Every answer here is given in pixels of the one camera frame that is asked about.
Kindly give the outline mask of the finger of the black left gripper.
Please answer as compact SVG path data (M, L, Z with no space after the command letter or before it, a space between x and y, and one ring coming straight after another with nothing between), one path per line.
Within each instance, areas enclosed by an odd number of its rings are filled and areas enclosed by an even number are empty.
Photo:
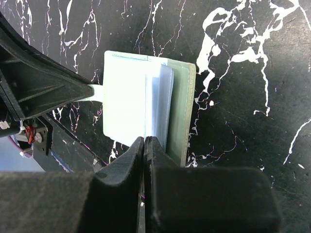
M41 116L93 96L91 82L30 46L0 17L0 114Z

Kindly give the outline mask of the mint green card holder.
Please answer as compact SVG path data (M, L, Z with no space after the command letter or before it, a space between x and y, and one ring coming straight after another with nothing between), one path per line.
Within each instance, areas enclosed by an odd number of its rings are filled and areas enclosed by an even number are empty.
M88 101L102 105L105 136L125 146L154 136L185 166L195 81L192 63L108 50L103 84L91 85Z

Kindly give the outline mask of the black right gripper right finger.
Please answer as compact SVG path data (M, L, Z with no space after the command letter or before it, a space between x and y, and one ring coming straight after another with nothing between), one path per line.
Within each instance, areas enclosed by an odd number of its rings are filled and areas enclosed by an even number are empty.
M282 215L267 177L248 167L179 167L158 139L144 147L148 233L278 233Z

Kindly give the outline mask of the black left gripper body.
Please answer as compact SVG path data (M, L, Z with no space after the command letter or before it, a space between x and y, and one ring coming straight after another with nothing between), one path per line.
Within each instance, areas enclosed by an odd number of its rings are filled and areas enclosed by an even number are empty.
M52 147L52 125L42 116L21 119L20 110L14 96L15 86L10 85L4 75L0 74L0 136L21 136L29 148L22 150L21 156L29 158L35 150L48 156Z

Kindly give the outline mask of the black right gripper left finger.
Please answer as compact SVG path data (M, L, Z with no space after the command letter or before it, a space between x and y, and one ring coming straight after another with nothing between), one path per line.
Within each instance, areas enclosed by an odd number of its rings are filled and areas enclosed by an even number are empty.
M3 233L135 233L144 140L99 172L3 172Z

